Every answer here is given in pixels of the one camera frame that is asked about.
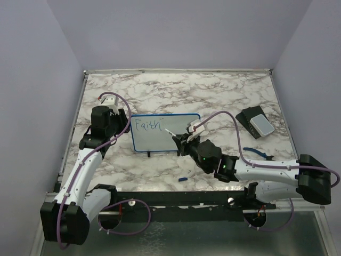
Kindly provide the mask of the white whiteboard marker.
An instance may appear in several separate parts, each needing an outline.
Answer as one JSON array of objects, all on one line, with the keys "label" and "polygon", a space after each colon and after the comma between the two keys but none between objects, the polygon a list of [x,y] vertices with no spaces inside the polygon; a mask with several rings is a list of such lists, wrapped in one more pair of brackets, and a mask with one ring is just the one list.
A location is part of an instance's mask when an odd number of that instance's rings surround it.
[{"label": "white whiteboard marker", "polygon": [[176,134],[171,132],[169,129],[164,129],[167,133],[169,133],[171,136],[175,137]]}]

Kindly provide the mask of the blue framed small whiteboard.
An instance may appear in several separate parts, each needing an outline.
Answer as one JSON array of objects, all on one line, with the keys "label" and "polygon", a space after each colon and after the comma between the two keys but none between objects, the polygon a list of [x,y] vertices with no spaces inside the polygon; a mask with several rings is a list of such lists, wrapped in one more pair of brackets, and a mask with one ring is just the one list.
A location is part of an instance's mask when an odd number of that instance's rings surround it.
[{"label": "blue framed small whiteboard", "polygon": [[169,132],[184,134],[191,122],[200,119],[198,113],[133,115],[131,134],[134,150],[139,153],[177,151]]}]

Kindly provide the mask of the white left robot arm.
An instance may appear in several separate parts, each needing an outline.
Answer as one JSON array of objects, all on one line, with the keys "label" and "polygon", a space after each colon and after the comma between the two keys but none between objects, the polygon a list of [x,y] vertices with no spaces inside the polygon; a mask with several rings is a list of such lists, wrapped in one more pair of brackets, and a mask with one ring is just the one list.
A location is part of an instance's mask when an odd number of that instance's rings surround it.
[{"label": "white left robot arm", "polygon": [[115,105],[96,106],[91,112],[91,124],[79,142],[74,168],[52,202],[40,208],[44,238],[60,244],[82,245],[90,223],[100,210],[113,210],[118,198],[104,188],[88,195],[94,172],[102,163],[113,139],[129,132],[129,119]]}]

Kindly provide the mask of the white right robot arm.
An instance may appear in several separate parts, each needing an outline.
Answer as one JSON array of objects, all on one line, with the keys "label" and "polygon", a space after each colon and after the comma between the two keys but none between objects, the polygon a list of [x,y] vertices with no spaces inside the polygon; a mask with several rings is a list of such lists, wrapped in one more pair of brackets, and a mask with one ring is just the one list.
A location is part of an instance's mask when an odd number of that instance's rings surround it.
[{"label": "white right robot arm", "polygon": [[331,203],[331,174],[311,155],[298,160],[256,161],[222,153],[210,140],[189,134],[172,137],[181,156],[189,155],[205,173],[219,181],[250,181],[245,203],[256,209],[263,203],[287,198],[328,205]]}]

